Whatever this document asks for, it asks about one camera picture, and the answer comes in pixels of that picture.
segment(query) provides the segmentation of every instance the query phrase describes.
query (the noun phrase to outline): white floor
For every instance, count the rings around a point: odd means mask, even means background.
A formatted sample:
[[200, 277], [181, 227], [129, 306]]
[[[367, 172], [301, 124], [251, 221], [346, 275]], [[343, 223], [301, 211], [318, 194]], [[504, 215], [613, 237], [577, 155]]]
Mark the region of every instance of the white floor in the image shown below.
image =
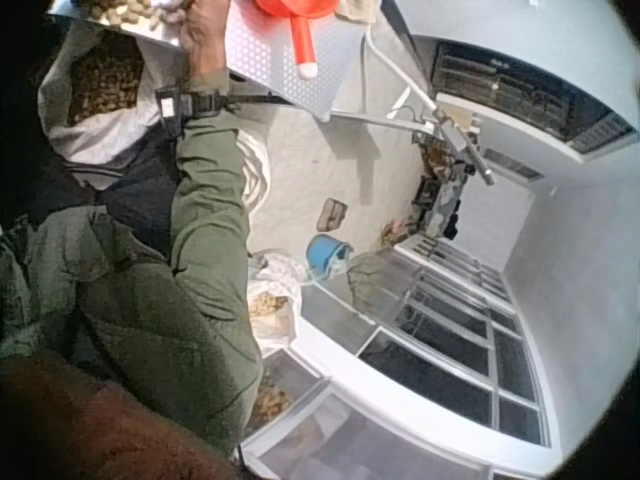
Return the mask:
[[[384, 17], [373, 34], [386, 54], [418, 78]], [[406, 85], [369, 52], [364, 55], [364, 85], [362, 68], [361, 59], [355, 59], [335, 107], [385, 115]], [[417, 104], [413, 98], [409, 103]], [[252, 219], [250, 251], [284, 249], [303, 260], [327, 198], [349, 206], [342, 226], [331, 235], [350, 243], [356, 253], [376, 248], [384, 225], [410, 213], [422, 171], [410, 132], [347, 120], [323, 124], [286, 107], [252, 107], [242, 115], [259, 121], [272, 175], [271, 193]], [[398, 118], [409, 119], [411, 112], [402, 110]]]

